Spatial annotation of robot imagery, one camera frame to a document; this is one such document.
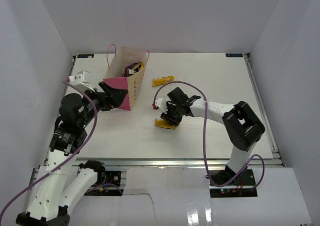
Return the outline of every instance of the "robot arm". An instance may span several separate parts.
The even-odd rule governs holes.
[[[103,92],[89,85],[89,72],[82,71],[70,77],[76,87],[85,89],[97,111],[109,111],[119,107],[127,95],[127,90],[114,89],[100,82]],[[50,151],[46,164],[47,172],[64,162],[83,144],[87,133],[86,126],[94,118],[94,108],[79,94],[71,93],[63,97],[59,109],[59,118],[50,142]],[[26,212],[18,214],[16,223],[24,226],[67,226],[70,213],[84,193],[102,177],[105,167],[98,161],[88,161],[80,165],[81,172],[73,183],[63,192],[69,171],[77,155],[51,175],[40,182],[38,191]]]
[[[179,87],[168,93],[169,100],[157,98],[155,107],[162,110],[161,119],[178,126],[183,116],[205,117],[206,102],[199,96],[188,97]],[[246,102],[221,104],[207,102],[207,118],[225,126],[233,144],[226,170],[235,175],[248,161],[252,149],[265,127]]]

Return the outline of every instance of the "white tabletop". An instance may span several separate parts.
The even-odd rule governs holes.
[[[103,80],[107,69],[106,55],[95,54],[93,58],[77,58],[72,75],[90,71],[91,86],[99,87],[98,82]],[[99,112],[95,132],[79,158],[203,158],[202,118],[184,117],[176,130],[155,127],[155,118],[160,118],[161,112],[152,108],[158,89],[152,87],[152,79],[171,75],[176,81],[200,88],[208,100],[226,104],[246,101],[262,118],[244,58],[227,58],[225,54],[152,53],[134,108]],[[158,96],[166,96],[177,86],[189,97],[199,95],[193,88],[177,83],[163,88]],[[68,88],[67,94],[73,92],[74,89]],[[86,128],[88,133],[92,124],[93,121]],[[206,130],[207,157],[229,158],[233,145],[225,127],[208,121]],[[252,153],[272,158],[266,134]]]

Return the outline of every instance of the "purple cable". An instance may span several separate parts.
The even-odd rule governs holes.
[[[258,157],[261,162],[262,162],[262,174],[261,174],[261,178],[259,180],[259,182],[252,188],[248,189],[248,190],[252,190],[252,189],[255,189],[262,181],[264,175],[265,175],[265,162],[263,160],[263,158],[260,156],[260,155],[257,155],[257,154],[254,154],[250,157],[250,159],[248,160],[248,162],[239,170],[239,172],[237,172],[229,181],[227,181],[226,183],[224,184],[221,184],[221,185],[218,185],[214,182],[214,180],[212,179],[211,175],[210,175],[210,170],[209,170],[209,167],[208,167],[208,160],[207,160],[207,153],[206,153],[206,129],[207,129],[207,119],[208,119],[208,103],[207,103],[207,98],[205,96],[205,94],[197,87],[195,87],[194,85],[188,83],[188,82],[181,82],[181,81],[174,81],[174,82],[169,82],[167,84],[164,84],[163,86],[161,86],[157,92],[155,93],[154,95],[154,99],[153,99],[153,104],[156,103],[156,98],[157,98],[157,95],[159,93],[159,91],[171,84],[171,83],[182,83],[182,84],[186,84],[188,86],[191,86],[192,88],[196,89],[203,97],[204,99],[204,104],[205,104],[205,109],[204,109],[204,120],[203,120],[203,137],[202,137],[202,141],[203,141],[203,160],[204,160],[204,165],[205,165],[205,170],[206,170],[206,173],[208,175],[208,178],[210,180],[210,183],[213,185],[213,186],[216,186],[216,187],[224,187],[224,186],[227,186],[229,185],[231,182],[233,182],[241,173],[242,171],[249,165],[250,161],[254,158],[254,157]]]
[[[98,188],[108,187],[108,186],[110,186],[110,187],[115,187],[121,194],[123,194],[122,191],[121,191],[121,189],[120,189],[118,186],[116,186],[116,185],[114,185],[114,184],[112,184],[112,183],[106,183],[106,184],[102,184],[102,185],[99,185],[99,186],[90,188],[90,189],[88,189],[88,191],[85,192],[85,193],[91,192],[91,191],[96,190],[96,189],[98,189]]]
[[[67,162],[69,162],[73,157],[75,157],[80,150],[86,145],[86,143],[90,140],[96,125],[97,125],[97,120],[98,120],[98,111],[97,108],[94,104],[94,102],[90,99],[90,97],[88,97],[83,91],[79,90],[78,88],[76,88],[75,86],[71,85],[69,82],[69,79],[64,80],[62,83],[66,84],[67,86],[75,89],[76,91],[78,91],[79,93],[81,93],[89,102],[90,104],[92,104],[93,110],[94,110],[94,122],[93,122],[93,126],[91,129],[91,132],[89,133],[88,137],[86,138],[86,140],[83,142],[83,144],[70,156],[68,157],[65,161],[63,161],[62,163],[60,163],[57,167],[55,167],[54,169],[51,170],[51,172],[55,172],[57,171],[59,168],[61,168],[63,165],[65,165]],[[16,196],[14,196],[2,209],[1,213],[0,213],[0,226],[1,226],[1,221],[2,218],[4,216],[5,211],[7,210],[7,208],[18,198],[20,197],[22,194],[24,194],[26,191],[30,190],[32,187],[34,187],[36,184],[38,184],[39,182],[41,182],[42,180],[44,180],[45,178],[47,178],[50,174],[47,173],[44,176],[42,176],[41,178],[37,179],[36,181],[34,181],[33,183],[31,183],[28,187],[26,187],[25,189],[23,189],[21,192],[19,192]]]

